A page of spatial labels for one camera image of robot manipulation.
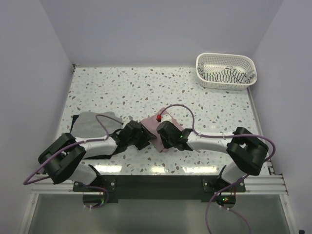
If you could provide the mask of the pink tank top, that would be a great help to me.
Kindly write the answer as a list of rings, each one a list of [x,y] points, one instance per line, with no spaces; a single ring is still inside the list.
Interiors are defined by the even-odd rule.
[[[154,116],[148,117],[143,119],[140,123],[154,136],[156,136],[156,139],[152,139],[151,143],[152,145],[156,148],[156,150],[159,153],[165,153],[169,149],[164,148],[162,140],[160,135],[157,133],[156,129],[159,126],[159,122],[156,120],[156,116],[158,114],[155,114]],[[178,121],[173,118],[172,116],[172,123],[174,124],[175,127],[177,127],[180,131],[182,131],[184,128],[178,123]]]

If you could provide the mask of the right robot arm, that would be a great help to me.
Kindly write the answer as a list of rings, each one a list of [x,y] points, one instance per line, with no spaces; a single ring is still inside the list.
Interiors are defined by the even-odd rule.
[[[228,154],[233,160],[225,165],[218,177],[207,184],[215,191],[229,191],[234,183],[245,175],[260,174],[269,147],[243,127],[232,133],[200,136],[193,129],[179,130],[173,123],[165,121],[157,129],[164,148],[180,151],[209,150]]]

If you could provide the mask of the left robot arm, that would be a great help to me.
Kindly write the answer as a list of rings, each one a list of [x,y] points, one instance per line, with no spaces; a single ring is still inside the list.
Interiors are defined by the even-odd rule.
[[[71,180],[89,191],[96,191],[107,188],[105,180],[94,166],[84,165],[82,160],[110,159],[132,145],[141,150],[154,139],[156,136],[142,123],[131,120],[121,129],[98,138],[80,138],[65,133],[39,156],[38,161],[54,184]]]

